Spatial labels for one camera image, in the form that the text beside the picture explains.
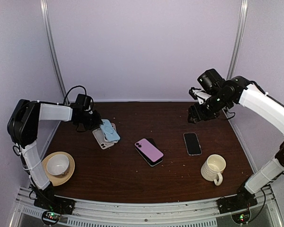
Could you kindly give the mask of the dark phone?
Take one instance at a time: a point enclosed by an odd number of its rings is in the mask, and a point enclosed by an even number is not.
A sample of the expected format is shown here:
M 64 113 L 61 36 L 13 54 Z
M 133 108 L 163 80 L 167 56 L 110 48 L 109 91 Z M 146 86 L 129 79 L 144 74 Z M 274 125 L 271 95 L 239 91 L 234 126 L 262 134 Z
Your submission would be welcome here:
M 156 143 L 155 143 L 155 141 L 154 141 L 154 139 L 153 138 L 146 138 L 149 142 L 151 142 L 154 146 L 156 146 L 157 147 L 157 145 L 156 145 Z M 142 158 L 151 166 L 151 167 L 154 167 L 154 166 L 156 166 L 157 164 L 159 164 L 162 160 L 163 160 L 163 158 L 161 159 L 161 160 L 159 160 L 158 162 L 156 162 L 156 163 L 151 163 L 149 160 L 147 160 L 147 158 L 143 155 L 143 154 L 141 154 L 140 152 L 139 152 L 139 150 L 138 149 L 136 149 L 137 151 L 138 151 L 138 153 L 142 156 Z

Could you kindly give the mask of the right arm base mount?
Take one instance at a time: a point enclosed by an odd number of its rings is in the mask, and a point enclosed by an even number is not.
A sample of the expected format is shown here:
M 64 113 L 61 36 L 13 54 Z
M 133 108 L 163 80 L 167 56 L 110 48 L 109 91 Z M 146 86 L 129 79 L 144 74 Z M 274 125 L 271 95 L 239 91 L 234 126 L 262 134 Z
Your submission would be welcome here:
M 219 213 L 230 213 L 232 221 L 239 225 L 248 224 L 251 221 L 250 208 L 257 205 L 256 199 L 253 198 L 247 202 L 239 201 L 237 195 L 221 197 L 216 202 Z

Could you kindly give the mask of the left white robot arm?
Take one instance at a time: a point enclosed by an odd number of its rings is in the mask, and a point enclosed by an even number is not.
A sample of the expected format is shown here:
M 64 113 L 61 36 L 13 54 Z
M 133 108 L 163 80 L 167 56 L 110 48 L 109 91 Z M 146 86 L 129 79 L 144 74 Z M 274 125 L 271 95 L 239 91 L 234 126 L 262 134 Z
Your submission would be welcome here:
M 45 173 L 38 151 L 38 129 L 40 121 L 71 122 L 83 125 L 91 131 L 101 123 L 100 113 L 93 109 L 93 99 L 87 94 L 78 94 L 69 105 L 20 99 L 8 121 L 7 132 L 14 143 L 15 153 L 20 157 L 36 197 L 48 210 L 59 205 L 54 196 L 53 184 Z

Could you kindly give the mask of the pinkish beige phone case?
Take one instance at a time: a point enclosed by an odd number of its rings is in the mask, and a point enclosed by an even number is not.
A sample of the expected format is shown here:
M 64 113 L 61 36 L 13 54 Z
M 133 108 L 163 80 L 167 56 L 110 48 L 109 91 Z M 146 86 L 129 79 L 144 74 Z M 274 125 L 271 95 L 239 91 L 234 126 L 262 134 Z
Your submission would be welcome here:
M 114 123 L 111 123 L 111 126 L 113 128 L 113 131 L 110 133 L 111 137 L 114 139 L 113 143 L 118 143 L 121 139 L 120 135 L 117 133 L 116 125 Z

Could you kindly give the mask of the light blue phone case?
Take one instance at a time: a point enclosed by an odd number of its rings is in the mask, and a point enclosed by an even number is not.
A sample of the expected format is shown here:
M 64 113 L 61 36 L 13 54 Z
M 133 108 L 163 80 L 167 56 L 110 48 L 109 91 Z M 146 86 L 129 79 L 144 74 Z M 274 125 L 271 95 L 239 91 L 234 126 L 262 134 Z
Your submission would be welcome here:
M 119 134 L 112 127 L 112 124 L 108 119 L 102 119 L 102 123 L 100 124 L 100 129 L 102 130 L 106 141 L 118 142 L 120 140 Z

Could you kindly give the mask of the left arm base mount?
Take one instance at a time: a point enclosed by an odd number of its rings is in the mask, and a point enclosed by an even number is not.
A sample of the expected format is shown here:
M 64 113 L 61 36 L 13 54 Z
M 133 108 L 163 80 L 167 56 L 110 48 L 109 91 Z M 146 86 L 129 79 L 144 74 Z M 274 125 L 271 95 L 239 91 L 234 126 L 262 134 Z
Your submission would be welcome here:
M 41 220 L 48 226 L 57 224 L 62 215 L 71 215 L 75 207 L 75 200 L 56 197 L 56 203 L 40 198 L 35 199 L 34 206 L 44 209 Z

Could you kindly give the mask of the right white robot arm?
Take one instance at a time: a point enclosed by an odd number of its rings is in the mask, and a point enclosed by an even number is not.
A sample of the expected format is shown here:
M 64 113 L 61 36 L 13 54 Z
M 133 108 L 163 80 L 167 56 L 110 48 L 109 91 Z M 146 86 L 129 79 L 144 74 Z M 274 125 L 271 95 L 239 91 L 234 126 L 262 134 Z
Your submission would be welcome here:
M 197 79 L 201 88 L 191 87 L 189 95 L 196 103 L 189 107 L 189 123 L 213 120 L 223 108 L 241 105 L 269 122 L 284 136 L 284 105 L 272 98 L 255 81 L 242 76 L 223 79 L 215 69 L 206 70 Z M 255 193 L 284 173 L 284 141 L 279 151 L 237 190 L 233 205 L 242 209 Z

